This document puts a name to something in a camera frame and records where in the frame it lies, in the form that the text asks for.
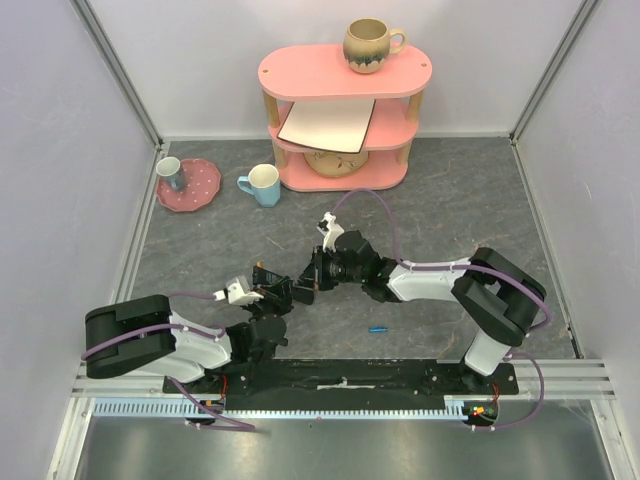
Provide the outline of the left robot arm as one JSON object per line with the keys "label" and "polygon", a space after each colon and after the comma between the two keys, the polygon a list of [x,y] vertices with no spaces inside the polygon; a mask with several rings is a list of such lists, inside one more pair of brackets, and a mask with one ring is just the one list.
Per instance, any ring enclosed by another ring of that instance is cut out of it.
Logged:
{"label": "left robot arm", "polygon": [[314,291],[288,278],[274,285],[249,287],[242,277],[210,295],[250,313],[247,322],[205,327],[171,308],[166,295],[151,295],[101,307],[85,317],[86,351],[81,359],[92,379],[133,371],[172,377],[198,393],[219,382],[219,368],[258,363],[286,346],[283,316],[299,302],[310,305]]}

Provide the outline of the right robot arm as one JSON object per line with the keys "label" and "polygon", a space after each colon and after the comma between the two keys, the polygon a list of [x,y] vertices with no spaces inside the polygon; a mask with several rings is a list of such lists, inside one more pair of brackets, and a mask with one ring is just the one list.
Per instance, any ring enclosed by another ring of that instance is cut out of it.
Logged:
{"label": "right robot arm", "polygon": [[458,368],[467,392],[483,392],[503,358],[522,345],[542,311],[546,290],[497,251],[481,247],[470,258],[418,264],[380,256],[358,231],[347,231],[316,247],[298,285],[328,291],[358,284],[373,300],[457,302],[478,326]]}

